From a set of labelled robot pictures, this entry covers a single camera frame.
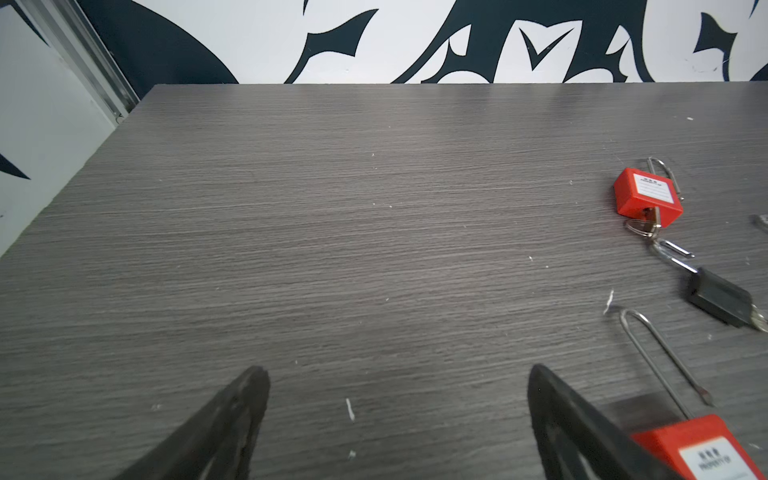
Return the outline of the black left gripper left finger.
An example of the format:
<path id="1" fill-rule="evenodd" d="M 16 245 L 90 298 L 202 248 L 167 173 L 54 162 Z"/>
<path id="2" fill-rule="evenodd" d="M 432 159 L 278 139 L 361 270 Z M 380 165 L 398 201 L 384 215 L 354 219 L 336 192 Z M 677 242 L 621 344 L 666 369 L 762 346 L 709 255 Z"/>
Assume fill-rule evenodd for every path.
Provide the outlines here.
<path id="1" fill-rule="evenodd" d="M 267 370 L 247 368 L 117 477 L 248 479 L 269 392 Z"/>

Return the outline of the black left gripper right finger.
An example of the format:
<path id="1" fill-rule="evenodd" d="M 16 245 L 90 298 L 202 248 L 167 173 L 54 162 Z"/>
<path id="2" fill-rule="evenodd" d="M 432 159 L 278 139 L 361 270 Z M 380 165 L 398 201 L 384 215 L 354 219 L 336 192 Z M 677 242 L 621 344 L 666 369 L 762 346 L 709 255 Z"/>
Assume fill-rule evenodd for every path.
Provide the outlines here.
<path id="1" fill-rule="evenodd" d="M 527 387 L 532 429 L 548 479 L 679 479 L 557 374 L 532 367 Z"/>

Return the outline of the red padlock long shackle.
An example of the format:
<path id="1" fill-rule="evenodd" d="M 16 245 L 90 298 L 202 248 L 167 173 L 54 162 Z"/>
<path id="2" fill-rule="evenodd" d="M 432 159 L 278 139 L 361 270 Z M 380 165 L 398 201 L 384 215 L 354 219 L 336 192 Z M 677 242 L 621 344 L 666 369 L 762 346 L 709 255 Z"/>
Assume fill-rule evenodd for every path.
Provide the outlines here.
<path id="1" fill-rule="evenodd" d="M 622 328 L 685 417 L 678 423 L 635 433 L 632 439 L 686 479 L 764 480 L 766 475 L 760 471 L 722 418 L 715 414 L 700 417 L 693 415 L 631 331 L 630 318 L 640 321 L 649 330 L 705 404 L 712 406 L 714 400 L 653 323 L 639 311 L 623 308 L 620 310 Z"/>

